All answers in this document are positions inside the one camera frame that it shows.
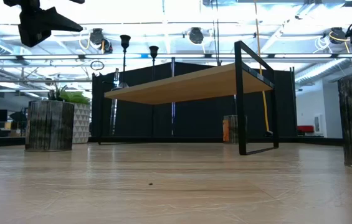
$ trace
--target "potted plant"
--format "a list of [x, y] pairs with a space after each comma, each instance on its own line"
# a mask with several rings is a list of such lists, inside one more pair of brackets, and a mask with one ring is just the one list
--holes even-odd
[[73, 144], [87, 143], [90, 135], [90, 99], [82, 92], [63, 91], [60, 97], [75, 105]]
[[48, 94], [49, 100], [30, 101], [27, 116], [26, 151], [52, 152], [72, 150], [75, 106], [64, 102], [66, 86]]

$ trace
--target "green plant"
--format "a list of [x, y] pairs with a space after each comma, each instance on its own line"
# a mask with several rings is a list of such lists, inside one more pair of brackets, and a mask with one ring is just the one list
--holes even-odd
[[90, 99], [83, 96], [83, 92], [66, 92], [63, 91], [60, 95], [65, 102], [68, 103], [81, 103], [81, 104], [90, 104]]
[[61, 94], [65, 93], [67, 86], [59, 88], [56, 83], [54, 83], [54, 85], [55, 90], [50, 90], [50, 92], [48, 93], [49, 100], [63, 101], [64, 99], [61, 97]]

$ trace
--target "black wall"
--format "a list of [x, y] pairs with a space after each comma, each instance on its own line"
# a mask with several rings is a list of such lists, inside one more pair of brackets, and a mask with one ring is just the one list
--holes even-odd
[[102, 136], [109, 136], [112, 100], [104, 98], [103, 94], [114, 87], [114, 77], [114, 73], [93, 75], [92, 136], [100, 136], [101, 131]]
[[[155, 80], [171, 77], [170, 64], [155, 66]], [[152, 67], [125, 72], [125, 82], [135, 86], [152, 81]], [[151, 116], [154, 108], [154, 136], [171, 136], [171, 104], [145, 105], [118, 101], [115, 135], [124, 137], [150, 137]]]
[[[171, 64], [155, 66], [155, 80], [171, 77]], [[207, 65], [175, 63], [174, 75], [183, 75], [211, 68]], [[152, 67], [141, 68], [125, 72], [125, 81], [129, 86], [150, 82]], [[103, 127], [102, 136], [111, 136], [110, 112], [112, 100], [104, 99], [103, 118], [100, 118], [103, 92], [110, 91], [113, 86], [102, 83], [103, 80], [113, 81], [113, 73], [93, 79], [93, 136], [99, 136], [99, 127]], [[296, 108], [293, 74], [275, 71], [277, 87], [278, 127], [280, 137], [296, 136]], [[245, 113], [248, 117], [248, 137], [261, 138], [264, 136], [264, 104], [262, 93], [244, 95]], [[272, 102], [270, 93], [266, 92], [269, 124], [272, 122]], [[205, 100], [175, 103], [174, 124], [172, 124], [171, 103], [164, 105], [144, 105], [139, 103], [118, 101], [116, 126], [114, 136], [121, 137], [150, 137], [151, 116], [154, 108], [154, 137], [222, 137], [222, 119], [225, 115], [235, 114], [234, 96], [225, 96]]]
[[[278, 131], [280, 137], [297, 135], [297, 119], [295, 106], [295, 79], [291, 72], [275, 71], [276, 100], [278, 112]], [[272, 102], [270, 92], [266, 91], [267, 115], [272, 130]], [[262, 93], [244, 95], [245, 113], [248, 119], [248, 137], [261, 138], [265, 134], [265, 116]]]
[[[177, 76], [211, 67], [190, 63], [176, 63], [174, 72]], [[174, 136], [222, 137], [223, 117], [230, 114], [235, 114], [233, 96], [176, 103]]]

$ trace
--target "white wall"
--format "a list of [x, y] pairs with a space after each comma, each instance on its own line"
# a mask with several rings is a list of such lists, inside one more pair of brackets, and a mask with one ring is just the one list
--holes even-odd
[[338, 84], [324, 81], [323, 91], [328, 138], [342, 138]]
[[314, 126], [314, 117], [322, 114], [322, 130], [324, 137], [326, 131], [326, 114], [324, 104], [322, 80], [315, 82], [314, 86], [309, 86], [310, 91], [305, 91], [296, 96], [297, 123], [300, 125]]

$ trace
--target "wooden floor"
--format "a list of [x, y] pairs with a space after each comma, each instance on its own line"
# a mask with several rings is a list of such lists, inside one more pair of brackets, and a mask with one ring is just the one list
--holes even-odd
[[333, 146], [0, 147], [0, 223], [352, 224], [352, 168]]

